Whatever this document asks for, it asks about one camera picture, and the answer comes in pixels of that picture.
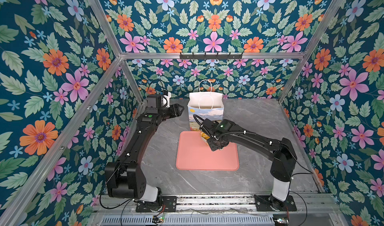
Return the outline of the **painted landscape paper bag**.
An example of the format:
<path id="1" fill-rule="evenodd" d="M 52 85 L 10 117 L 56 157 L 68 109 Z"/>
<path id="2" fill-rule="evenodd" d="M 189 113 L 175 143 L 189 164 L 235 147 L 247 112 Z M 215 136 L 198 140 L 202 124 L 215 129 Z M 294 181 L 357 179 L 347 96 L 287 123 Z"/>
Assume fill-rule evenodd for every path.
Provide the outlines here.
<path id="1" fill-rule="evenodd" d="M 201 89 L 201 84 L 208 82 L 208 91 Z M 191 131 L 198 131 L 199 124 L 194 115 L 211 121 L 221 121 L 224 116 L 223 94 L 214 91 L 210 80 L 201 80 L 198 84 L 198 91 L 189 93 L 188 116 Z"/>

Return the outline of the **small croissant top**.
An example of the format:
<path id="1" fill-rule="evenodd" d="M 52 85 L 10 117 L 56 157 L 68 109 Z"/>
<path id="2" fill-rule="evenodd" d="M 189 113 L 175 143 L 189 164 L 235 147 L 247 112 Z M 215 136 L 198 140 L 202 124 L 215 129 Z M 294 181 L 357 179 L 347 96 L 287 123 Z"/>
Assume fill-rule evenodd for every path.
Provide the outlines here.
<path id="1" fill-rule="evenodd" d="M 210 139 L 210 136 L 207 135 L 207 134 L 204 133 L 204 132 L 200 132 L 200 136 L 201 136 L 201 138 L 202 138 L 202 140 L 203 140 L 204 142 L 207 142 L 207 140 Z"/>

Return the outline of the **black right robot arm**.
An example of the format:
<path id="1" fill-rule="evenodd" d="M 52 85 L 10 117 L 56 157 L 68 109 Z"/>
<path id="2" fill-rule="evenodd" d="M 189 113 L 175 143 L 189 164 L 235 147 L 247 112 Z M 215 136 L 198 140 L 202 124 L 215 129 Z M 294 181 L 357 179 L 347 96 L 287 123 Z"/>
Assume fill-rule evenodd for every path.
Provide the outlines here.
<path id="1" fill-rule="evenodd" d="M 230 120 L 211 121 L 195 115 L 201 132 L 209 138 L 207 143 L 214 152 L 228 146 L 240 144 L 272 162 L 270 173 L 274 179 L 272 200 L 283 203 L 290 191 L 291 179 L 297 163 L 297 155 L 287 138 L 272 139 L 249 131 Z"/>

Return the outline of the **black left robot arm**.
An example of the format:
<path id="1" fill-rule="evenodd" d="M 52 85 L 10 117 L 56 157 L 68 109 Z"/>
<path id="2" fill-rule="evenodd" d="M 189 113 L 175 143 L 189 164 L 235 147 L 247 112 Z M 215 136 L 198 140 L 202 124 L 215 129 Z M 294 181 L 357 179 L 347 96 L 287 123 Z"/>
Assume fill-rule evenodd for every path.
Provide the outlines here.
<path id="1" fill-rule="evenodd" d="M 162 108 L 146 107 L 137 118 L 136 130 L 127 147 L 114 163 L 105 168 L 106 189 L 109 197 L 162 203 L 161 189 L 151 186 L 141 169 L 142 159 L 159 125 L 167 119 L 182 115 L 185 107 L 172 104 Z"/>

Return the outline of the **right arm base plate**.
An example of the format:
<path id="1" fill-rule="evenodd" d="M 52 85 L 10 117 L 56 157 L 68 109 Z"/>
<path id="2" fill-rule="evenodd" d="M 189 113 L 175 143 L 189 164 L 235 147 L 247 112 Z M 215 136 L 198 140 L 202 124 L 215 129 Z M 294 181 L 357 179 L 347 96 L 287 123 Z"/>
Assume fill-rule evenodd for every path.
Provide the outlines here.
<path id="1" fill-rule="evenodd" d="M 297 206 L 294 198 L 288 195 L 285 201 L 280 201 L 272 195 L 256 195 L 254 194 L 255 204 L 258 212 L 296 212 Z"/>

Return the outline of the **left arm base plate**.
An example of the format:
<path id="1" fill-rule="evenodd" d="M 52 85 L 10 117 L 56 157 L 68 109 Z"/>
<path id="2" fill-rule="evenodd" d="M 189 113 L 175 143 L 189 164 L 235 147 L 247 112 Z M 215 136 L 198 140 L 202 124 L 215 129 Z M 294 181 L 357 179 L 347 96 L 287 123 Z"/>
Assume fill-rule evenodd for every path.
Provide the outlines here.
<path id="1" fill-rule="evenodd" d="M 159 196 L 155 202 L 141 202 L 136 206 L 136 213 L 174 213 L 177 207 L 176 196 Z"/>

